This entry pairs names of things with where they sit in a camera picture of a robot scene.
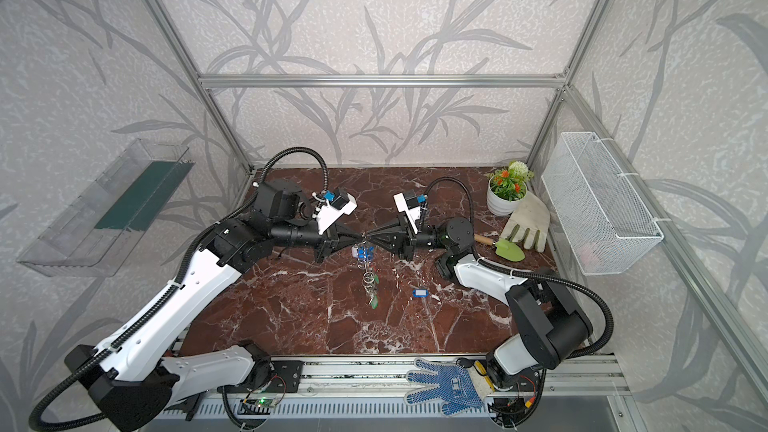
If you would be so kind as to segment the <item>steel key ring disc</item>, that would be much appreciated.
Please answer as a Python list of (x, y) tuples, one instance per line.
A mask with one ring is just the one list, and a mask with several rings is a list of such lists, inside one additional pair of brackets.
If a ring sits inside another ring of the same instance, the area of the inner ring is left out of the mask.
[(368, 297), (368, 305), (373, 310), (379, 304), (378, 285), (380, 283), (373, 268), (374, 249), (375, 247), (367, 242), (359, 243), (352, 248), (353, 255), (357, 260), (357, 267), (362, 271), (362, 284)]

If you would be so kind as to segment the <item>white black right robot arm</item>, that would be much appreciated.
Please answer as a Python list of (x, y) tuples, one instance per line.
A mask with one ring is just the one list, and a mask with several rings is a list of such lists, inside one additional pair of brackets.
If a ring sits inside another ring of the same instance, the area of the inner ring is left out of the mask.
[(367, 241), (402, 260), (418, 249), (440, 249), (440, 276), (486, 294), (509, 308), (516, 335), (489, 352), (478, 374), (496, 390), (510, 388), (527, 369), (553, 370), (602, 349), (614, 330), (608, 304), (591, 289), (552, 272), (498, 264), (476, 250), (475, 213), (438, 227), (426, 224), (430, 193), (395, 195), (395, 220), (366, 233)]

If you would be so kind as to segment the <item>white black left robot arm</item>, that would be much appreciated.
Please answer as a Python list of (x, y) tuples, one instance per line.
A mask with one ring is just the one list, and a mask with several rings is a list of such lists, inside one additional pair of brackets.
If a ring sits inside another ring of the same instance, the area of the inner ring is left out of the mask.
[[(294, 154), (309, 155), (320, 166), (324, 182), (315, 206), (297, 184), (267, 179), (281, 159)], [(67, 355), (70, 376), (32, 408), (29, 428), (68, 431), (107, 420), (120, 431), (136, 431), (168, 406), (210, 389), (266, 383), (270, 356), (251, 341), (179, 359), (166, 352), (200, 312), (274, 248), (310, 249), (322, 263), (360, 241), (338, 221), (355, 210), (355, 198), (331, 189), (328, 178), (324, 158), (309, 147), (273, 156), (250, 200), (193, 239), (174, 278), (147, 305), (98, 344), (79, 345)]]

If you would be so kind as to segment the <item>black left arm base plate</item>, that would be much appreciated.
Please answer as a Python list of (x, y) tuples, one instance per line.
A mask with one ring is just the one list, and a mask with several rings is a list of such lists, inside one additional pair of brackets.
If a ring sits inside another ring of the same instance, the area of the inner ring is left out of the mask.
[(272, 370), (258, 393), (294, 394), (298, 392), (304, 362), (300, 360), (279, 360), (272, 363)]

